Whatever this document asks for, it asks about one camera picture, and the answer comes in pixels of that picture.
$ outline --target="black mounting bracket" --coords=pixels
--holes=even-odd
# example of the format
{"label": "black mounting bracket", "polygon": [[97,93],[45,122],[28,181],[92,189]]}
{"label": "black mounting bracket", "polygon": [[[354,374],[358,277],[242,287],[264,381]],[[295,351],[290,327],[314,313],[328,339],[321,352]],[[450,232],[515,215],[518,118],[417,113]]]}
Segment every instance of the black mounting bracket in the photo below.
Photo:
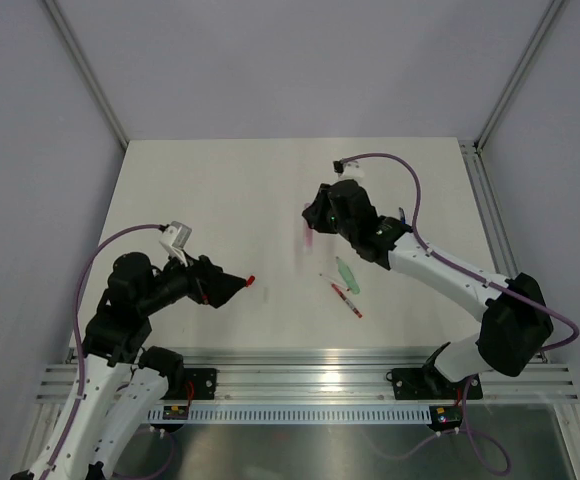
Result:
{"label": "black mounting bracket", "polygon": [[185,367],[181,387],[175,391],[169,391],[163,399],[187,402],[188,391],[185,386],[188,382],[191,382],[194,387],[193,402],[195,400],[214,400],[214,392],[217,390],[217,369]]}
{"label": "black mounting bracket", "polygon": [[[395,400],[459,400],[460,392],[463,392],[465,382],[446,382],[441,387],[433,390],[424,380],[424,369],[419,368],[393,368],[386,374],[386,380],[392,384]],[[468,390],[468,400],[481,400],[483,390],[481,380],[476,376]]]}
{"label": "black mounting bracket", "polygon": [[433,432],[445,432],[461,427],[463,408],[461,406],[430,406],[431,423],[428,428]]}

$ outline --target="cable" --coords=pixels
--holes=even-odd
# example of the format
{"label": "cable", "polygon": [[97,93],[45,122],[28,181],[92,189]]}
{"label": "cable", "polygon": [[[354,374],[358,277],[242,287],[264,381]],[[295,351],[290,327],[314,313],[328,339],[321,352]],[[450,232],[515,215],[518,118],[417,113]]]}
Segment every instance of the cable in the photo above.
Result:
{"label": "cable", "polygon": [[463,410],[463,405],[461,404],[461,388],[457,388],[457,400],[454,402],[454,406],[455,407],[459,407],[461,410]]}
{"label": "cable", "polygon": [[[174,437],[170,433],[166,432],[165,430],[161,430],[161,432],[165,436],[168,437],[168,440],[170,440],[170,454],[168,455],[168,458],[163,463],[163,465],[161,465],[157,470],[155,470],[153,473],[151,473],[150,475],[147,475],[145,477],[130,477],[127,475],[121,475],[117,472],[113,472],[112,476],[115,478],[120,478],[121,480],[154,480],[159,475],[161,475],[163,472],[165,472],[168,469],[168,467],[170,467],[172,460],[174,460],[175,441],[174,441]],[[146,433],[153,433],[153,432],[150,429],[139,430],[138,432],[135,433],[135,436],[144,435]]]}
{"label": "cable", "polygon": [[[492,475],[496,475],[497,477],[505,477],[505,476],[509,475],[510,472],[512,471],[512,459],[510,458],[510,454],[503,447],[503,445],[501,445],[494,437],[491,437],[487,433],[480,432],[478,430],[473,430],[470,427],[470,423],[468,422],[468,408],[467,408],[468,407],[468,405],[467,405],[468,390],[470,389],[470,385],[472,384],[472,380],[475,377],[476,377],[476,375],[471,375],[470,377],[468,377],[468,379],[466,380],[466,386],[463,389],[463,429],[462,429],[462,431],[465,432],[465,434],[468,436],[468,439],[470,440],[470,445],[472,445],[472,450],[474,450],[474,454],[476,455],[477,460],[479,460],[479,463],[481,463],[481,465],[483,465],[483,468],[485,468]],[[484,437],[485,439],[492,442],[495,445],[495,447],[497,447],[499,449],[499,451],[503,454],[503,456],[506,459],[506,468],[504,468],[503,470],[497,470],[492,465],[490,465],[485,458],[483,458],[483,455],[479,451],[479,448],[477,447],[477,444],[474,441],[474,435]]]}
{"label": "cable", "polygon": [[84,359],[84,355],[83,355],[83,345],[81,343],[81,333],[79,332],[79,299],[81,297],[81,290],[83,288],[83,284],[85,282],[86,277],[88,276],[88,272],[90,271],[90,267],[92,267],[92,263],[94,262],[94,259],[97,257],[97,255],[99,255],[101,250],[106,248],[108,245],[110,245],[117,238],[122,237],[128,233],[136,232],[139,230],[161,230],[162,228],[163,227],[161,225],[157,225],[157,224],[136,225],[134,227],[125,228],[125,229],[121,230],[120,232],[115,233],[114,235],[112,235],[111,237],[106,239],[103,243],[101,243],[101,245],[99,245],[97,247],[97,249],[94,251],[92,256],[88,259],[83,271],[81,272],[81,275],[79,275],[79,280],[77,282],[77,288],[76,288],[75,294],[74,294],[74,310],[72,312],[73,313],[72,331],[74,333],[74,340],[76,343],[77,373],[78,373],[78,378],[79,378],[79,385],[77,387],[77,398],[75,399],[74,403],[72,404],[72,409],[70,410],[70,414],[68,416],[66,426],[63,428],[63,431],[61,432],[61,436],[59,437],[59,440],[57,441],[57,445],[54,447],[54,450],[52,451],[52,454],[50,455],[50,458],[48,459],[48,462],[47,462],[48,468],[46,468],[43,471],[43,473],[39,477],[39,480],[46,480],[46,478],[48,478],[48,475],[50,474],[50,471],[52,468],[51,465],[54,465],[54,462],[56,462],[57,458],[59,457],[59,454],[61,453],[61,448],[66,443],[66,439],[68,438],[68,434],[70,433],[70,429],[72,428],[72,424],[74,423],[74,420],[77,416],[77,412],[79,411],[79,406],[81,405],[81,397],[83,396],[83,390],[85,389],[86,365],[85,365],[85,359]]}
{"label": "cable", "polygon": [[[423,248],[424,250],[427,250],[428,245],[423,240],[423,238],[421,238],[421,235],[419,235],[419,229],[417,226],[417,221],[419,219],[419,208],[421,207],[421,183],[419,182],[419,177],[417,176],[417,173],[414,171],[414,169],[410,166],[410,164],[408,162],[406,162],[405,160],[403,160],[400,157],[397,157],[396,155],[391,155],[389,153],[363,153],[361,155],[355,155],[353,157],[348,157],[348,158],[342,159],[341,165],[345,165],[346,163],[353,162],[355,160],[361,160],[364,158],[372,158],[372,157],[388,158],[390,160],[395,160],[395,161],[399,162],[401,165],[403,165],[408,170],[408,172],[410,172],[410,175],[412,175],[412,179],[414,180],[414,185],[415,185],[416,193],[417,193],[416,201],[414,204],[414,213],[412,215],[412,225],[411,225],[412,226],[412,233],[414,235],[414,238],[419,243],[419,245],[421,245],[421,248]],[[433,258],[436,258],[444,265],[447,265],[448,267],[450,267],[454,270],[457,270],[458,272],[461,272],[464,275],[466,275],[466,276],[468,276],[468,277],[470,277],[470,278],[472,278],[480,283],[483,283],[483,284],[488,283],[487,279],[485,277],[479,275],[478,273],[472,272],[472,271],[468,270],[467,268],[462,267],[461,265],[457,265],[456,263],[452,262],[451,260],[448,260],[447,258],[443,257],[442,255],[439,255],[435,251],[430,251],[429,255],[432,256]],[[560,340],[560,341],[553,343],[551,345],[546,345],[546,346],[539,349],[540,352],[547,352],[549,350],[554,350],[555,348],[563,347],[565,345],[568,345],[568,344],[574,342],[579,337],[578,325],[576,323],[574,323],[572,320],[570,320],[569,318],[565,317],[564,315],[561,315],[560,313],[546,307],[545,305],[541,305],[540,303],[537,303],[533,300],[530,300],[529,298],[526,298],[523,295],[519,295],[518,293],[513,292],[509,288],[506,288],[502,285],[499,285],[498,283],[489,282],[489,285],[492,288],[494,288],[495,290],[498,290],[499,292],[504,293],[504,294],[508,295],[509,297],[512,297],[516,300],[519,300],[520,302],[523,302],[526,305],[529,305],[532,308],[539,310],[540,312],[543,312],[547,315],[550,315],[553,318],[556,318],[557,320],[566,324],[568,327],[570,327],[572,329],[572,333],[570,334],[570,336],[568,338],[566,338],[564,340]]]}
{"label": "cable", "polygon": [[361,429],[361,435],[363,435],[368,446],[370,446],[372,451],[378,457],[381,457],[384,460],[397,461],[397,462],[407,460],[412,455],[414,455],[419,450],[421,450],[423,447],[425,447],[427,444],[429,444],[433,440],[436,440],[437,438],[439,438],[441,435],[450,435],[453,433],[455,433],[454,430],[448,430],[447,432],[442,432],[442,433],[440,432],[439,435],[437,435],[437,434],[430,435],[429,437],[426,437],[423,440],[421,440],[419,443],[417,443],[409,452],[406,452],[403,455],[390,455],[390,454],[382,452],[374,443],[372,443],[372,440],[370,439],[370,437],[368,437],[368,434],[365,432],[365,430],[363,430],[363,428]]}
{"label": "cable", "polygon": [[186,406],[186,416],[185,418],[190,418],[190,406],[192,405],[192,399],[194,398],[194,384],[191,381],[185,384],[186,393],[188,395],[188,406]]}
{"label": "cable", "polygon": [[490,469],[491,468],[490,465],[485,463],[484,466],[488,469],[488,471],[490,473],[492,473],[493,475],[503,477],[505,475],[508,475],[510,473],[510,471],[512,470],[512,461],[510,460],[510,456],[509,456],[508,452],[505,450],[505,448],[503,447],[503,445],[501,445],[494,437],[488,435],[485,432],[481,432],[479,430],[470,429],[470,433],[468,433],[468,430],[466,430],[465,428],[461,428],[461,429],[454,429],[454,430],[446,430],[444,432],[438,432],[438,433],[435,433],[434,435],[430,435],[429,437],[424,438],[419,443],[417,443],[409,452],[406,452],[403,455],[390,455],[390,454],[384,453],[381,450],[379,450],[379,448],[376,445],[374,445],[372,443],[372,440],[370,440],[370,437],[368,437],[368,434],[365,431],[361,430],[361,434],[365,438],[366,442],[368,443],[368,445],[370,446],[372,451],[377,456],[383,458],[384,460],[397,461],[397,462],[407,460],[412,455],[414,455],[419,450],[421,450],[423,447],[428,445],[430,442],[432,442],[438,438],[441,438],[443,436],[459,435],[459,434],[468,435],[469,438],[472,438],[471,436],[477,436],[477,437],[481,437],[481,438],[491,442],[495,447],[497,447],[503,453],[503,455],[506,459],[506,469],[501,470],[501,471]]}

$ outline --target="white table surface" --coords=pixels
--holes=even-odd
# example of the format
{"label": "white table surface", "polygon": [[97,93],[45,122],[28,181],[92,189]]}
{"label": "white table surface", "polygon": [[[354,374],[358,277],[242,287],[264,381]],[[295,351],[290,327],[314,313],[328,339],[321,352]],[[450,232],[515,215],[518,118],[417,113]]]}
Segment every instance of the white table surface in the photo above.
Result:
{"label": "white table surface", "polygon": [[[423,200],[421,233],[433,244],[492,270],[492,259],[454,138],[327,138],[133,141],[126,154],[102,239],[140,223],[179,220],[192,227],[186,250],[256,282],[215,310],[181,300],[151,317],[146,346],[211,349],[430,347],[479,329],[467,313],[416,280],[361,260],[345,240],[314,234],[303,253],[301,211],[320,183],[336,176],[332,161],[364,152],[401,156],[417,171]],[[415,192],[396,162],[368,159],[362,185],[379,214],[411,218]],[[141,251],[163,266],[159,233],[113,242],[92,269],[84,294],[82,332],[112,263]],[[361,287],[350,299],[357,318],[319,272],[338,276],[335,255]]]}

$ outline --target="metal base plate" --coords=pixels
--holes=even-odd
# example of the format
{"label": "metal base plate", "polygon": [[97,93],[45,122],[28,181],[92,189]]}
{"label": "metal base plate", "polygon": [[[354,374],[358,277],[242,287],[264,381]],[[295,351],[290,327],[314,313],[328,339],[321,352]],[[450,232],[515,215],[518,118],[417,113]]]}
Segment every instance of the metal base plate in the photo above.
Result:
{"label": "metal base plate", "polygon": [[[328,350],[296,352],[222,353],[175,349],[188,370],[217,370],[213,404],[223,405],[394,405],[399,403],[452,405],[449,400],[395,400],[386,373],[395,367],[416,368],[433,350]],[[37,393],[38,403],[63,404],[77,375],[77,365],[49,365]],[[568,404],[578,403],[577,388],[565,364],[533,359],[515,378],[496,372],[480,375],[483,400],[476,403]],[[195,398],[193,405],[202,402]],[[182,405],[183,400],[166,400]]]}
{"label": "metal base plate", "polygon": [[[438,395],[433,394],[430,388],[423,381],[421,368],[393,368],[389,375],[390,383],[394,390],[395,400],[458,400],[463,383],[448,384]],[[481,380],[475,377],[476,384],[468,390],[469,400],[481,400],[483,391],[481,390]]]}

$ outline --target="marker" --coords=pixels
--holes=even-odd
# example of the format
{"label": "marker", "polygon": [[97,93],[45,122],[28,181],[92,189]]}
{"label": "marker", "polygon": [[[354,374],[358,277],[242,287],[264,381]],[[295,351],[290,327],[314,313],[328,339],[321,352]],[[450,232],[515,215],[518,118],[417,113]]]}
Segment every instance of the marker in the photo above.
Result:
{"label": "marker", "polygon": [[334,291],[337,292],[337,294],[341,297],[341,300],[346,302],[346,305],[348,305],[348,308],[350,308],[350,310],[352,310],[357,317],[359,317],[359,318],[363,317],[363,315],[361,315],[361,312],[359,310],[357,310],[357,307],[354,306],[354,303],[352,303],[350,300],[348,300],[348,297],[346,297],[343,294],[343,292],[339,289],[339,287],[337,287],[334,283],[331,283],[330,286],[332,288],[334,288]]}

